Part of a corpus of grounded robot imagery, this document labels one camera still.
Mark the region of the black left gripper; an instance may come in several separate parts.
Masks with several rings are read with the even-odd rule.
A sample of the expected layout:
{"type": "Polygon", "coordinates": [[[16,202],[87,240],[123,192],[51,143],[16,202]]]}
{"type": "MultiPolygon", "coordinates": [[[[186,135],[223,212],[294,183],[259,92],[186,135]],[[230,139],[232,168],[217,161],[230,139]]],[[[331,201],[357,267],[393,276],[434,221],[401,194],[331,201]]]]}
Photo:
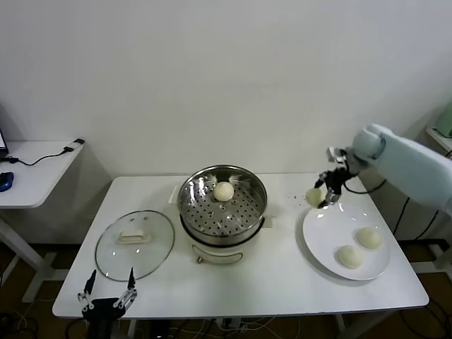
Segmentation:
{"type": "Polygon", "coordinates": [[[96,273],[96,270],[91,273],[82,292],[78,293],[78,301],[82,306],[83,319],[88,322],[87,339],[109,339],[112,334],[112,324],[124,315],[124,308],[129,308],[138,295],[136,281],[131,268],[127,289],[118,299],[92,300],[91,292],[96,273]]]}

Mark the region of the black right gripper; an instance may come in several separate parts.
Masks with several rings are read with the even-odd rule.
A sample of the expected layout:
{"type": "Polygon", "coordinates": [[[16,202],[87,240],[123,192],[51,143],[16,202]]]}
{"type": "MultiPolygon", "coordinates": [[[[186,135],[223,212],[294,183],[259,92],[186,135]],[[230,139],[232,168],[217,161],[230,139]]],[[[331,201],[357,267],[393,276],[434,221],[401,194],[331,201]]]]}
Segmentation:
{"type": "Polygon", "coordinates": [[[341,193],[343,184],[351,178],[353,178],[353,174],[345,168],[336,168],[320,173],[319,178],[314,184],[314,188],[319,189],[325,184],[328,191],[319,202],[317,208],[326,208],[327,206],[335,205],[340,198],[340,195],[336,193],[341,193]]]}

